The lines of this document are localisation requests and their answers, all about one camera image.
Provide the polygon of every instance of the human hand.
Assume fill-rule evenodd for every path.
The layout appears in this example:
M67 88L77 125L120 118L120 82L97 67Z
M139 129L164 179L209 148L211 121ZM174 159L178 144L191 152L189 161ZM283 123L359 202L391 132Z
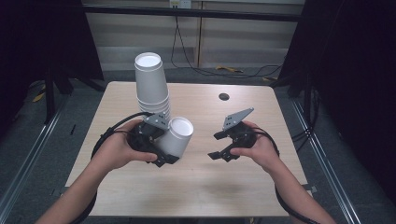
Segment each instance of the human hand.
M125 123L116 132L111 134L100 146L93 156L90 164L94 164L104 172L119 169L130 161L155 161L157 155L148 152L133 150L127 142L127 134L132 128L140 123L141 120L134 119Z
M259 129L259 126L255 123L246 120L243 122L253 130ZM236 156L250 157L259 164L264 171L270 172L273 166L280 161L280 158L277 156L272 142L267 137L261 134L257 134L256 137L256 143L252 148L235 147L232 148L230 152Z

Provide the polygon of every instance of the tabletop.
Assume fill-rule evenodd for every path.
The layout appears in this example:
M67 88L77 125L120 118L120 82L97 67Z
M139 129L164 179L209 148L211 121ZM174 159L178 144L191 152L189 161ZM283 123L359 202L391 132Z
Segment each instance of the tabletop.
M278 217L271 177L252 159L212 161L231 138L216 140L227 115L253 107L245 120L274 138L280 157L301 184L303 168L290 138L273 89L264 86L168 83L171 117L184 117L194 133L183 157L158 168L133 161L107 175L98 190L91 216L109 217ZM111 82L92 120L71 174L70 186L88 164L92 149L108 127L139 112L134 82ZM228 100L219 95L226 93Z

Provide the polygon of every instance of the person's left hand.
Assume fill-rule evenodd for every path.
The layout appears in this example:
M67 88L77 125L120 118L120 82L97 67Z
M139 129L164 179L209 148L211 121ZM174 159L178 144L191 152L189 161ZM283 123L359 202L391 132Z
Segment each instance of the person's left hand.
M131 131L141 121L134 119L118 128L116 131L121 132L110 135L100 146L90 163L95 164L95 166L103 169L105 172L110 172L114 169L121 168L130 161L157 160L157 155L153 153L133 150L127 143L127 133L122 133Z

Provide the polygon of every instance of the black horizontal bar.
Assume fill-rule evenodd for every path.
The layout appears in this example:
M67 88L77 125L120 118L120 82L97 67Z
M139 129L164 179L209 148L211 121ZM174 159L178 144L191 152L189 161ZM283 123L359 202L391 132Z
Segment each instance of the black horizontal bar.
M238 19L254 21L299 21L300 15L268 14L253 12L219 11L206 9L166 8L166 7L115 7L104 5L83 4L82 6L61 4L34 4L42 9L56 8L58 10L77 9L88 13L131 14L151 16L178 16L218 19Z

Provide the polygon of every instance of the forearm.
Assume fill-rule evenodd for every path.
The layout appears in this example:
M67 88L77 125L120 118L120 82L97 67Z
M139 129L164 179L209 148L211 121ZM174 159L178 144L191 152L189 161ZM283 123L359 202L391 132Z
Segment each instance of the forearm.
M61 198L37 221L37 223L70 223L91 202L107 172L88 165Z
M301 186L288 167L280 161L269 172L283 201L297 213L319 223L335 223L332 217Z

